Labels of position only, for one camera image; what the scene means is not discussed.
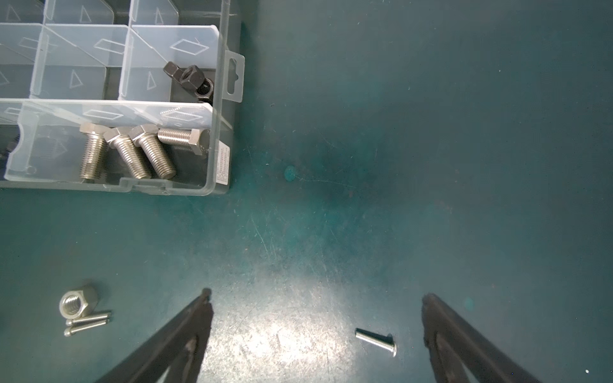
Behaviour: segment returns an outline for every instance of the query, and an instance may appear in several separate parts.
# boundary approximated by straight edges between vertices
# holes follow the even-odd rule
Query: internal thread
[[[68,315],[77,314],[78,311],[81,309],[81,299],[76,295],[69,295],[64,298],[64,301],[62,302],[62,307]]]
[[[154,133],[143,135],[143,137],[139,139],[139,143],[147,155],[149,162],[153,165],[158,177],[163,180],[168,180],[177,174],[175,167],[172,165],[172,162],[162,147],[162,143],[160,143]]]
[[[85,152],[81,161],[81,178],[86,180],[97,180],[100,178],[102,160],[106,153],[107,142],[99,134],[88,134],[85,143]]]
[[[136,146],[134,146],[134,142],[127,135],[121,135],[114,139],[115,148],[119,151],[119,155],[123,162],[128,165],[128,169],[130,170],[130,174],[134,178],[151,178],[151,173],[145,166],[145,161],[143,157],[140,156],[140,153]]]
[[[163,127],[158,130],[158,140],[168,145],[189,146],[191,130]]]

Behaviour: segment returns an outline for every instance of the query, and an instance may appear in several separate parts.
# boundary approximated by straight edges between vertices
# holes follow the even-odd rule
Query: teal stain
[[[285,180],[287,182],[294,181],[296,179],[296,168],[292,165],[286,167],[285,172],[283,172],[283,175],[285,176]]]
[[[474,300],[471,297],[464,299],[464,308],[468,311],[474,311]]]

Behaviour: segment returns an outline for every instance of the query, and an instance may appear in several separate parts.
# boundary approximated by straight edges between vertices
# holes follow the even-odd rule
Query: plastic organizer box
[[[231,0],[0,0],[0,187],[226,192],[243,97],[240,23]],[[212,105],[164,73],[169,61],[214,79]],[[85,122],[205,129],[210,144],[205,156],[167,147],[171,180],[131,178],[109,150],[100,180],[86,183]]]

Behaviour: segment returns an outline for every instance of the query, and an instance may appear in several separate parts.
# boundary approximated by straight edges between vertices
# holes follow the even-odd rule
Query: screw
[[[134,142],[130,139],[130,130],[132,128],[128,126],[114,127],[104,134],[104,138],[111,148],[119,151],[119,155],[128,165],[132,177],[138,179],[151,178],[151,173],[145,166],[143,157],[141,157],[136,146],[134,146]]]
[[[107,313],[92,314],[88,316],[83,316],[81,318],[66,319],[66,325],[72,326],[72,325],[79,324],[79,323],[87,323],[87,322],[93,322],[95,320],[108,319],[110,316],[111,316],[111,312],[109,311]]]
[[[356,338],[390,351],[392,353],[392,357],[395,357],[396,352],[398,351],[396,342],[392,341],[391,343],[388,343],[388,342],[382,341],[380,339],[375,338],[374,336],[367,335],[358,329],[356,329]]]
[[[71,327],[68,327],[67,329],[64,330],[64,336],[71,336],[74,333],[78,333],[78,332],[83,331],[83,330],[89,330],[90,328],[104,326],[108,322],[109,322],[109,320],[105,319],[105,320],[99,320],[99,321],[93,322],[93,323],[88,323],[86,325],[71,326]]]
[[[200,129],[172,129],[169,127],[163,127],[158,130],[158,140],[160,142],[175,145],[175,146],[183,146],[185,148],[190,148],[194,152],[194,154],[201,156],[206,152],[207,148],[203,148],[200,142],[200,136],[202,135],[202,130]]]
[[[110,128],[93,123],[84,123],[81,124],[79,130],[87,135],[85,152],[83,152],[83,160],[81,161],[80,177],[86,180],[97,180],[100,178],[100,169],[107,148],[104,134]]]
[[[143,148],[158,177],[168,180],[174,177],[177,171],[158,140],[158,130],[154,124],[138,125],[130,131],[130,138],[136,146]]]

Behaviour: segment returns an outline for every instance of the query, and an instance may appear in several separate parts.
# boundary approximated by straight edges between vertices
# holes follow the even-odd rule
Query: nut hole
[[[62,301],[62,307],[68,315],[77,314],[81,309],[81,298],[76,295],[69,295]]]

